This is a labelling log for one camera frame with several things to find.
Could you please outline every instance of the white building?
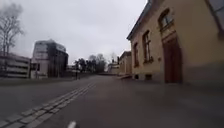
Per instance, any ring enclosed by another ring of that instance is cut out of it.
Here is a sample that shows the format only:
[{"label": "white building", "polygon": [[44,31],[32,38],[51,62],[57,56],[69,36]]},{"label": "white building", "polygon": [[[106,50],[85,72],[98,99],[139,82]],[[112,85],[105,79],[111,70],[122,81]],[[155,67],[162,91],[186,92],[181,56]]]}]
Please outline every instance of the white building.
[{"label": "white building", "polygon": [[68,54],[64,46],[53,40],[35,43],[31,78],[61,77],[66,71]]}]

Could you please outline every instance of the distant building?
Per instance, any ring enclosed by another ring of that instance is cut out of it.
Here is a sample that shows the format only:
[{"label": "distant building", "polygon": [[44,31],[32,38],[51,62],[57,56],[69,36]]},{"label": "distant building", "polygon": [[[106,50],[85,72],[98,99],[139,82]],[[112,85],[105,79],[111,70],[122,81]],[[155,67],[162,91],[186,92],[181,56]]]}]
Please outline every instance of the distant building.
[{"label": "distant building", "polygon": [[125,51],[119,58],[119,75],[132,74],[131,51]]},{"label": "distant building", "polygon": [[68,54],[66,48],[53,40],[35,43],[31,78],[62,77],[66,72]]},{"label": "distant building", "polygon": [[30,78],[30,64],[30,58],[18,56],[13,53],[9,53],[7,57],[3,57],[3,53],[0,52],[0,77]]},{"label": "distant building", "polygon": [[108,73],[112,75],[118,75],[119,74],[119,64],[118,62],[112,62],[108,64]]}]

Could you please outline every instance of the overcast sky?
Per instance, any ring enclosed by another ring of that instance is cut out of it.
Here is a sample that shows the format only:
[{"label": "overcast sky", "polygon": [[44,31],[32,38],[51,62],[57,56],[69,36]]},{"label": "overcast sky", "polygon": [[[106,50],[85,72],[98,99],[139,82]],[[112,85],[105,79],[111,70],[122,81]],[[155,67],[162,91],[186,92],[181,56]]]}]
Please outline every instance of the overcast sky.
[{"label": "overcast sky", "polygon": [[37,40],[53,39],[64,45],[69,63],[80,57],[130,50],[126,40],[147,0],[0,0],[18,3],[25,35],[18,37],[14,53],[32,57]]}]

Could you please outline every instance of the modern building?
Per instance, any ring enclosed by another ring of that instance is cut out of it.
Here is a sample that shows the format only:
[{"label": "modern building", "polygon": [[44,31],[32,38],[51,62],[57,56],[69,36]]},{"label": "modern building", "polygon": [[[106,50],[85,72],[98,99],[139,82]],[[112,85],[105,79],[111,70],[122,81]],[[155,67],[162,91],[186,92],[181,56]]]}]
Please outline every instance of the modern building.
[{"label": "modern building", "polygon": [[31,78],[62,77],[66,72],[68,54],[66,48],[53,40],[35,43]]},{"label": "modern building", "polygon": [[0,52],[0,77],[30,78],[31,59],[9,53],[7,57]]}]

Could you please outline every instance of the wooden door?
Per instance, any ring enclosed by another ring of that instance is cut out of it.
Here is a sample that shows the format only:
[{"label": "wooden door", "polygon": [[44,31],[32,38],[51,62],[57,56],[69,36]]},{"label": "wooden door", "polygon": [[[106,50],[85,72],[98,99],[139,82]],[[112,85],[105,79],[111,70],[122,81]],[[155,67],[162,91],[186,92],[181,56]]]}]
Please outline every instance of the wooden door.
[{"label": "wooden door", "polygon": [[163,42],[165,82],[182,83],[182,53],[177,38]]}]

